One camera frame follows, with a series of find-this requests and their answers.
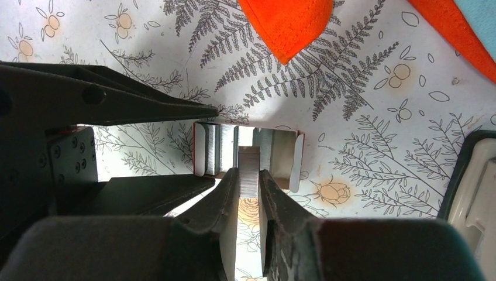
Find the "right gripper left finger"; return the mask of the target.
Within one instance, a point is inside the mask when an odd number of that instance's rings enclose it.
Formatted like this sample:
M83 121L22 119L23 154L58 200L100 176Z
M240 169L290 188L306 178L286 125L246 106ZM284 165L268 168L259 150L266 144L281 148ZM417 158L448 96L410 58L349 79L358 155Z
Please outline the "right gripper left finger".
M20 238L2 280L233 280L239 171L177 217L52 216Z

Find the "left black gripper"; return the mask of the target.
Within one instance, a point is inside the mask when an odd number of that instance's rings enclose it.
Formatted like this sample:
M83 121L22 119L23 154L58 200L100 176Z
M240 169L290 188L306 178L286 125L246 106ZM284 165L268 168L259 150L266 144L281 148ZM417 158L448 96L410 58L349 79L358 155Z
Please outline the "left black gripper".
M1 252L46 216L164 216L213 187L194 174L99 182L94 125L218 115L104 66L1 62Z

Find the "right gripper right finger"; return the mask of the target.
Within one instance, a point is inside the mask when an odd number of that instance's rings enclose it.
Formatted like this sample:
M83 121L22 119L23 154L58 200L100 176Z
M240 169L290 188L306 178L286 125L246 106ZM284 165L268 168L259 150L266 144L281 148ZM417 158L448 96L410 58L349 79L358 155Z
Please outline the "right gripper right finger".
M263 275L268 280L483 280L444 220L323 219L259 174Z

